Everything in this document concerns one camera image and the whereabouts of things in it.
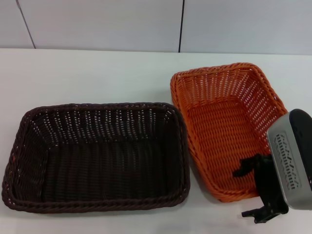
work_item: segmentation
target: ventilation slot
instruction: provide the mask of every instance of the ventilation slot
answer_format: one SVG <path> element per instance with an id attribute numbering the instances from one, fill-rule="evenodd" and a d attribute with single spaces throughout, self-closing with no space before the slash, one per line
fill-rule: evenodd
<path id="1" fill-rule="evenodd" d="M 287 184 L 287 189 L 294 190 L 301 187 L 286 135 L 284 133 L 277 134 L 274 138 L 274 144 L 278 153 L 279 162 L 282 166 L 283 178 Z"/>

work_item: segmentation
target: white wall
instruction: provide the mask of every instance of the white wall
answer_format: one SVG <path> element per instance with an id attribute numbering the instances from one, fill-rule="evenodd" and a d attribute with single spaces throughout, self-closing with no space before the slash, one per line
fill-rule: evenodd
<path id="1" fill-rule="evenodd" d="M 37 48 L 177 52 L 182 0 L 19 0 Z"/>
<path id="2" fill-rule="evenodd" d="M 186 0 L 181 52 L 312 55 L 311 0 Z"/>
<path id="3" fill-rule="evenodd" d="M 0 0 L 0 48 L 33 48 L 15 0 Z"/>

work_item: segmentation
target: woven pattern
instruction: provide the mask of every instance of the woven pattern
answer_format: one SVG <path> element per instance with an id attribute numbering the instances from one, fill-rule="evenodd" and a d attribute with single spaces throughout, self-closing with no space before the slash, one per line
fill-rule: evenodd
<path id="1" fill-rule="evenodd" d="M 69 104 L 23 117 L 2 200 L 34 213 L 147 210 L 190 188 L 187 135 L 167 103 Z"/>
<path id="2" fill-rule="evenodd" d="M 240 159 L 270 152 L 266 131 L 287 113 L 262 71 L 235 63 L 179 72 L 171 93 L 211 194 L 222 202 L 257 196 L 253 174 L 234 178 L 232 172 Z"/>

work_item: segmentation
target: orange wicker basket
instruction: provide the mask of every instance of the orange wicker basket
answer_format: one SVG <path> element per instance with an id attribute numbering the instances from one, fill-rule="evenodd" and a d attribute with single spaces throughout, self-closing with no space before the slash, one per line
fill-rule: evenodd
<path id="1" fill-rule="evenodd" d="M 171 94 L 211 194 L 222 202 L 257 196 L 252 173 L 232 173 L 240 159 L 270 153 L 266 131 L 287 113 L 263 72 L 250 63 L 179 72 L 171 79 Z"/>

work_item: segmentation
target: basket rim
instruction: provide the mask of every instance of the basket rim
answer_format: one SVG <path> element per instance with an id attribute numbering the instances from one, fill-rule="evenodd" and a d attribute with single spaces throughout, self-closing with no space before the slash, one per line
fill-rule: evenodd
<path id="1" fill-rule="evenodd" d="M 27 127 L 30 125 L 33 117 L 41 113 L 53 113 L 54 111 L 71 111 L 71 110 L 81 110 L 81 111 L 102 111 L 102 110 L 142 110 L 142 109 L 158 109 L 164 111 L 170 111 L 177 118 L 177 125 L 180 128 L 180 139 L 178 142 L 181 148 L 180 161 L 181 163 L 181 173 L 180 173 L 180 187 L 173 193 L 159 197 L 149 197 L 144 199 L 108 199 L 100 201 L 70 201 L 70 202 L 32 202 L 27 200 L 16 199 L 12 192 L 12 186 L 14 184 L 14 171 L 17 167 L 14 163 L 14 149 L 19 146 L 17 143 L 17 138 L 25 137 L 27 132 Z M 5 168 L 5 173 L 2 181 L 2 200 L 6 206 L 13 210 L 26 211 L 36 213 L 36 209 L 45 208 L 49 209 L 55 208 L 53 212 L 39 212 L 39 213 L 66 213 L 68 211 L 63 211 L 70 208 L 77 208 L 74 213 L 91 212 L 92 207 L 94 211 L 109 211 L 109 210 L 146 210 L 153 208 L 160 208 L 166 206 L 174 206 L 185 200 L 190 190 L 190 174 L 189 174 L 189 157 L 188 157 L 188 146 L 187 146 L 187 134 L 186 126 L 183 121 L 182 114 L 173 105 L 165 102 L 134 102 L 134 103 L 108 103 L 108 104 L 62 104 L 54 106 L 41 106 L 34 108 L 23 116 L 18 132 L 16 134 L 16 139 L 13 144 L 13 148 L 9 157 L 9 162 Z"/>
<path id="2" fill-rule="evenodd" d="M 237 70 L 239 68 L 242 68 L 244 70 L 246 69 L 253 70 L 257 74 L 261 85 L 265 87 L 265 92 L 267 93 L 268 98 L 270 99 L 270 101 L 274 102 L 274 106 L 277 107 L 278 112 L 281 112 L 283 114 L 287 113 L 287 110 L 284 107 L 283 102 L 275 93 L 275 91 L 271 87 L 269 81 L 267 80 L 266 76 L 261 71 L 261 69 L 258 66 L 252 63 L 248 63 L 248 62 L 237 62 L 237 63 L 232 63 L 229 65 L 212 66 L 212 67 L 200 67 L 200 68 L 191 69 L 188 71 L 178 72 L 174 74 L 170 83 L 172 100 L 173 100 L 174 105 L 180 110 L 182 115 L 185 115 L 187 113 L 186 110 L 183 108 L 183 104 L 181 103 L 181 100 L 179 98 L 180 92 L 177 89 L 177 86 L 179 85 L 179 83 L 181 82 L 183 78 L 186 77 L 189 79 L 193 79 L 195 76 L 200 76 L 203 74 L 212 75 L 212 74 L 215 74 L 216 71 L 218 71 L 218 73 L 222 73 L 225 71 Z M 184 121 L 187 127 L 190 126 L 189 120 L 187 118 L 185 118 Z M 214 189 L 214 191 L 209 189 L 212 195 L 214 195 L 216 198 L 218 198 L 221 201 L 222 201 L 223 196 L 233 197 L 234 198 L 233 201 L 235 201 L 235 200 L 240 200 L 242 198 L 254 197 L 257 195 L 256 190 L 253 190 L 253 189 L 241 189 L 241 190 L 221 189 L 219 185 L 216 184 L 215 181 L 212 179 L 211 172 L 205 169 L 204 163 L 202 162 L 202 160 L 198 158 L 198 151 L 199 152 L 201 151 L 199 149 L 196 149 L 195 145 L 193 144 L 193 141 L 196 141 L 195 139 L 196 137 L 194 137 L 192 131 L 188 131 L 188 143 L 189 143 L 192 158 L 195 160 L 197 166 L 200 167 L 199 172 L 201 176 L 207 178 L 207 180 L 204 179 L 206 186 Z"/>

